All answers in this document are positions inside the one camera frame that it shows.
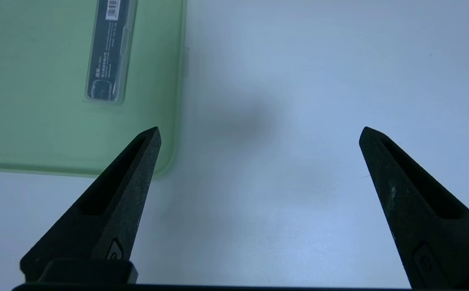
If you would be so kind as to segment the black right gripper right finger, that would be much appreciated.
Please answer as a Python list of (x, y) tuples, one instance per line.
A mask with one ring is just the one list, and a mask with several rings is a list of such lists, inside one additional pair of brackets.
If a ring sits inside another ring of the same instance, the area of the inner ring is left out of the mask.
[(469, 289), (469, 208), (388, 136), (359, 138), (412, 289)]

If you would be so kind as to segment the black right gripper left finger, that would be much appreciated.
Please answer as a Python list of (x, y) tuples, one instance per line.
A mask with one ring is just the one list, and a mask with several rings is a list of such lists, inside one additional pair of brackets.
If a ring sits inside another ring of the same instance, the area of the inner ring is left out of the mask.
[(131, 283), (130, 262), (159, 149), (138, 134), (20, 260), (26, 283)]

